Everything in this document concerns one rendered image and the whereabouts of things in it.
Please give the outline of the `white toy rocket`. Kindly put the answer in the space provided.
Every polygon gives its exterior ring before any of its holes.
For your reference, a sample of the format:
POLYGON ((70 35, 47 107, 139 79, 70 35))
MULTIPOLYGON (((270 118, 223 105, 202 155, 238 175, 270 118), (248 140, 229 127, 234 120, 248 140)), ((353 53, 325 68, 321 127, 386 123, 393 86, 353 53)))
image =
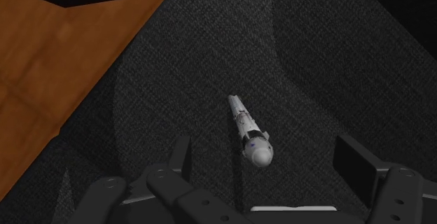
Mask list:
POLYGON ((242 142, 243 156, 259 168, 269 166, 274 157, 270 135, 261 131, 237 95, 229 95, 228 103, 242 142))

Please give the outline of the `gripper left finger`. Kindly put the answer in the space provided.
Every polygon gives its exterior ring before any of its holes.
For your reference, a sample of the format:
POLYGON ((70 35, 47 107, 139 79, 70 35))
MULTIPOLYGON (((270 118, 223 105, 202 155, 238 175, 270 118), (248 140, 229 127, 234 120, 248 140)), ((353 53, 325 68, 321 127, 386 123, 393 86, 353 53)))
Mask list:
POLYGON ((251 224, 209 191, 194 188, 191 138, 176 139, 167 163, 147 166, 132 183, 104 177, 90 185, 68 224, 251 224))

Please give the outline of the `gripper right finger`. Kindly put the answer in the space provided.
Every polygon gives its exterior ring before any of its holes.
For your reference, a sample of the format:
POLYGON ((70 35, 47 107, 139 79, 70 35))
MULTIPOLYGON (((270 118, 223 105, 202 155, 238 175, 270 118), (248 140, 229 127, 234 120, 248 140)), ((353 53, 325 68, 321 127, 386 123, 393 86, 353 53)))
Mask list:
POLYGON ((333 167, 370 209, 365 224, 437 224, 437 183, 373 155, 350 135, 336 137, 333 167))

